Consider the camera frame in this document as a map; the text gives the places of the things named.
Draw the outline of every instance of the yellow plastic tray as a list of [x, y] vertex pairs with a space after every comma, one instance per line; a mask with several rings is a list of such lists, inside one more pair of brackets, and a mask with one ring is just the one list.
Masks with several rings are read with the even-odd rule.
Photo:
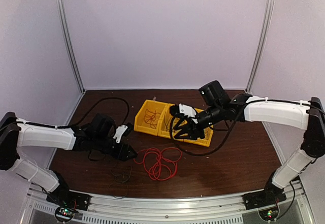
[[[169, 139], [169, 126], [172, 119], [169, 108], [173, 105], [174, 104], [146, 100], [136, 116], [134, 130]], [[209, 147], [213, 130], [207, 128], [205, 129], [205, 134], [206, 136], [204, 139], [178, 139], [178, 141]]]

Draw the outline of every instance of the white arm segment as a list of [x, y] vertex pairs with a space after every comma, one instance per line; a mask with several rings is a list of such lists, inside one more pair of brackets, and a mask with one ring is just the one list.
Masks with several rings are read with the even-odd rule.
[[[309, 115], [306, 111], [309, 110], [310, 107], [282, 102], [271, 102], [267, 101], [267, 98], [257, 96], [250, 97], [246, 102], [257, 100], [265, 101], [249, 104], [245, 108], [244, 115], [246, 121], [266, 121], [297, 127], [302, 130], [307, 129]], [[300, 101], [298, 103], [310, 104], [308, 101]]]
[[52, 171], [39, 167], [35, 161], [28, 159], [22, 152], [19, 152], [19, 156], [20, 159], [16, 160], [9, 171], [42, 186], [48, 192], [54, 191], [59, 186], [58, 179]]
[[[290, 103], [271, 102], [267, 101], [267, 98], [252, 96], [246, 102], [256, 100], [264, 100], [264, 102], [252, 103], [245, 108], [244, 115], [246, 121], [265, 121], [289, 125], [302, 130], [307, 129], [309, 115], [306, 111], [310, 107], [301, 104], [310, 104], [308, 101], [300, 101], [298, 102], [300, 105], [294, 105]], [[298, 148], [275, 172], [272, 178], [272, 184], [283, 189], [298, 174], [303, 172], [313, 160], [315, 158], [308, 156], [305, 151]]]
[[42, 146], [71, 150], [76, 141], [72, 129], [51, 129], [28, 124], [19, 124], [19, 127], [21, 131], [19, 132], [17, 147]]

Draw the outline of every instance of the white panel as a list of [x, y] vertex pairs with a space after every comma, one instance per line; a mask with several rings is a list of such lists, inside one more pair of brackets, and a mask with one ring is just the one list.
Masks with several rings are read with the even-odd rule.
[[[319, 97], [325, 105], [325, 0], [276, 0], [262, 62], [252, 92], [289, 100]], [[300, 145], [303, 132], [271, 125], [288, 158]], [[325, 157], [302, 174], [317, 219], [323, 223]]]
[[247, 85], [266, 0], [64, 0], [84, 86]]
[[[0, 0], [0, 117], [65, 123], [79, 93], [69, 64], [55, 0]], [[25, 152], [45, 165], [51, 148]], [[1, 223], [16, 223], [28, 183], [0, 171]]]

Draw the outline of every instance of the ventilation grille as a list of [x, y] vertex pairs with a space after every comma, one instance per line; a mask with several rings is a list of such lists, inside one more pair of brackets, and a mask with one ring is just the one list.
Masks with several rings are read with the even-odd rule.
[[[98, 217], [98, 216], [91, 216], [91, 215], [83, 215], [82, 218], [83, 223], [88, 224], [143, 224], [142, 222], [132, 222], [132, 221], [121, 221], [121, 220], [112, 220], [111, 218], [105, 217]], [[197, 221], [197, 222], [173, 222], [170, 223], [174, 224], [243, 224], [243, 217], [242, 215], [224, 217], [224, 218], [217, 218], [215, 220], [210, 221]]]
[[54, 211], [55, 211], [54, 207], [48, 206], [46, 204], [41, 204], [41, 203], [38, 203], [38, 202], [35, 203], [34, 208], [37, 209], [37, 210], [49, 213], [49, 214], [54, 214]]

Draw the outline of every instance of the white backdrop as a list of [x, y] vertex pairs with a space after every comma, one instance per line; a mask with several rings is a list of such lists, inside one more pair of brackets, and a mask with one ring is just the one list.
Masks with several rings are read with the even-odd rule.
[[[261, 65], [252, 92], [288, 100], [319, 97], [325, 105], [325, 0], [276, 0]], [[285, 158], [302, 143], [303, 132], [271, 125]], [[325, 157], [302, 175], [317, 223], [324, 223]]]
[[86, 89], [247, 85], [266, 0], [64, 0]]
[[[55, 0], [0, 0], [0, 118], [63, 124], [79, 92], [69, 64]], [[24, 150], [45, 165], [52, 148]], [[1, 223], [17, 223], [29, 183], [0, 171]]]

